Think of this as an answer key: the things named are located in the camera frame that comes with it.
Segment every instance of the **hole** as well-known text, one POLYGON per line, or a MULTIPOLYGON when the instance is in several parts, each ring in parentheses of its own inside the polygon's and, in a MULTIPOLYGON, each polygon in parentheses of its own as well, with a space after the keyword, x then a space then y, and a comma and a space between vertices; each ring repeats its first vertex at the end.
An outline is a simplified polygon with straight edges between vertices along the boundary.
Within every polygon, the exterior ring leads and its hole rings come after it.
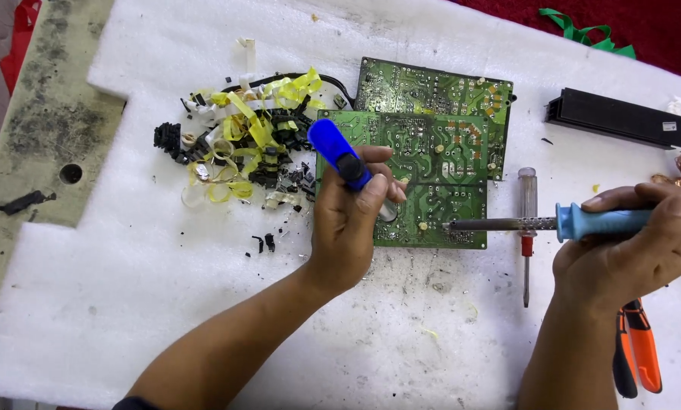
POLYGON ((66 184, 76 184, 82 179, 82 168, 75 164, 69 163, 60 171, 60 180, 66 184))

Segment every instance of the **black cable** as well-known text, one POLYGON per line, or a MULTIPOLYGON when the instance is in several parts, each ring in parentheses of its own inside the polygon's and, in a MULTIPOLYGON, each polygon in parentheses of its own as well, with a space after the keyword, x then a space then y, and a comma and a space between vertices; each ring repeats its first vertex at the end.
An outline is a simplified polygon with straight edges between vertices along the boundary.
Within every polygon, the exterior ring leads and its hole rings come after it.
MULTIPOLYGON (((295 78, 298 78, 298 77, 305 75, 305 74, 307 74, 307 73, 288 73, 288 74, 277 73, 277 74, 273 75, 272 77, 258 79, 256 81, 250 82, 249 88, 255 88, 255 87, 259 87, 260 85, 269 84, 272 81, 277 81, 278 79, 283 79, 284 77, 295 79, 295 78)), ((339 79, 336 79, 334 77, 330 77, 330 76, 324 75, 324 74, 320 74, 320 79, 322 81, 329 82, 330 84, 333 84, 334 86, 336 86, 338 88, 338 90, 340 90, 340 92, 343 93, 343 95, 345 96, 345 99, 348 100, 348 103, 351 105, 351 108, 355 108, 356 99, 351 98, 351 95, 348 94, 348 90, 345 89, 345 85, 342 82, 340 82, 339 79)), ((233 85, 232 87, 227 87, 227 88, 225 88, 221 91, 222 91, 222 93, 229 93, 231 91, 236 91, 236 90, 239 90, 239 89, 241 89, 241 85, 233 85)))

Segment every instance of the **dirty wooden surface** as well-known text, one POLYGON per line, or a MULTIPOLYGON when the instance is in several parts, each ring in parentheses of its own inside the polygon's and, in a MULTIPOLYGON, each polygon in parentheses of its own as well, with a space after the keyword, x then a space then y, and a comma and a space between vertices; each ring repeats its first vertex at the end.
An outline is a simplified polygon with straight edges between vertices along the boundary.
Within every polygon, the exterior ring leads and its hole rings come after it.
POLYGON ((39 190, 56 200, 0 211, 0 287, 24 221, 77 226, 124 101, 85 82, 113 0, 44 1, 0 133, 0 205, 39 190), (62 182, 67 164, 79 182, 62 182))

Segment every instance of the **circuit board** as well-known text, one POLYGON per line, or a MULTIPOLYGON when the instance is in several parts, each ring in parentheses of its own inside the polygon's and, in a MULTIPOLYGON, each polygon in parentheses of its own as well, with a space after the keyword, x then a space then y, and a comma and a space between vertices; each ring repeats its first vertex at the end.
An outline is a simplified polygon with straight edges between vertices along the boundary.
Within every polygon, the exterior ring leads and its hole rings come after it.
MULTIPOLYGON (((486 249, 486 232, 449 233, 442 223, 486 216, 489 118, 323 109, 318 118, 332 120, 351 145, 392 147, 386 164, 408 180, 397 219, 376 222, 376 246, 486 249)), ((316 189, 326 164, 318 154, 316 189)))
POLYGON ((442 115, 481 115, 491 119, 488 178, 502 181, 512 82, 363 57, 355 110, 442 115))

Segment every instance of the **orange pliers handle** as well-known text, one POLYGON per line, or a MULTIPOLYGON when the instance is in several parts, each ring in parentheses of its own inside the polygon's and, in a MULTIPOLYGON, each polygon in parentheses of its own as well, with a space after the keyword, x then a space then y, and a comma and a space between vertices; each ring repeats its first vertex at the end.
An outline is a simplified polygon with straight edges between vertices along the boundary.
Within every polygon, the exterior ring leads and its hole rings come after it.
POLYGON ((623 308, 617 313, 616 350, 614 352, 614 383, 624 398, 637 396, 637 369, 634 367, 634 356, 631 353, 629 334, 626 332, 626 318, 623 308))
POLYGON ((634 357, 637 359, 641 385, 647 391, 661 393, 662 375, 657 360, 655 336, 652 334, 649 320, 646 319, 645 310, 641 307, 641 299, 625 304, 623 311, 629 322, 631 344, 634 347, 634 357))

